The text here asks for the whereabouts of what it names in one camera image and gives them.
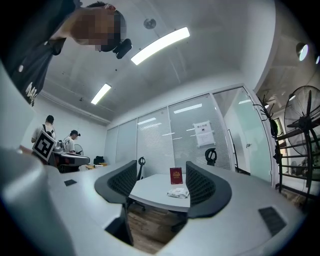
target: black t-shirt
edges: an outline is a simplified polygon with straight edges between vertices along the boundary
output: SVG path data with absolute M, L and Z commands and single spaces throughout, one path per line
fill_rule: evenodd
M 47 1 L 19 27 L 1 60 L 17 89 L 32 106 L 45 82 L 53 55 L 59 55 L 64 39 L 50 40 L 69 15 L 81 6 L 79 0 Z

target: person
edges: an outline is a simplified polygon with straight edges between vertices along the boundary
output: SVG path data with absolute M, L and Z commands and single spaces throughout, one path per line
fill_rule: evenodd
M 8 75 L 31 106 L 44 86 L 52 57 L 61 53 L 66 38 L 109 52 L 126 37 L 125 18 L 111 4 L 98 1 L 81 7 L 80 0 L 51 0 L 38 5 L 36 15 L 18 28 L 11 26 L 10 37 L 0 49 Z
M 74 140 L 77 139 L 78 135 L 80 135 L 78 131 L 72 130 L 70 135 L 63 140 L 64 152 L 73 153 L 73 154 L 76 153 Z
M 44 131 L 47 133 L 50 137 L 52 137 L 54 140 L 56 140 L 56 132 L 54 128 L 54 117 L 52 115 L 48 115 L 47 118 L 45 119 L 45 124 L 40 125 L 37 127 L 33 135 L 31 137 L 31 142 L 35 143 L 37 138 L 40 136 L 41 132 Z

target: red booklet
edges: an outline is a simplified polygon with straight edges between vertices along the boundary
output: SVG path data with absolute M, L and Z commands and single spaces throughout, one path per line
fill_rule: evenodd
M 182 184 L 182 169 L 181 167 L 170 168 L 171 184 Z

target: white t-shirt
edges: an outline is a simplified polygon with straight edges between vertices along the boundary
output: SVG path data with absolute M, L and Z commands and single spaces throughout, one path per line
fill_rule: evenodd
M 55 133 L 55 130 L 52 126 L 52 124 L 46 124 L 45 125 L 45 130 L 47 132 L 51 132 L 53 130 L 53 133 L 52 133 L 52 138 L 55 140 L 56 139 L 56 133 Z M 41 126 L 37 127 L 34 132 L 33 132 L 33 135 L 32 135 L 32 139 L 35 139 L 37 140 L 37 138 L 40 136 L 41 134 L 41 131 L 44 131 L 44 127 L 43 125 L 41 124 Z
M 74 140 L 70 137 L 66 137 L 63 140 L 63 151 L 69 153 L 70 151 L 75 151 Z

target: round table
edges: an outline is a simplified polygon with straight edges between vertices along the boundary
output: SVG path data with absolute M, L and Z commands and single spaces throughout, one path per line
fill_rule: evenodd
M 185 174 L 182 174 L 182 180 L 183 184 L 171 185 L 170 174 L 154 174 L 138 180 L 129 197 L 153 207 L 187 212 L 190 207 L 190 195 L 187 198 L 167 196 L 167 192 L 171 189 L 187 189 Z

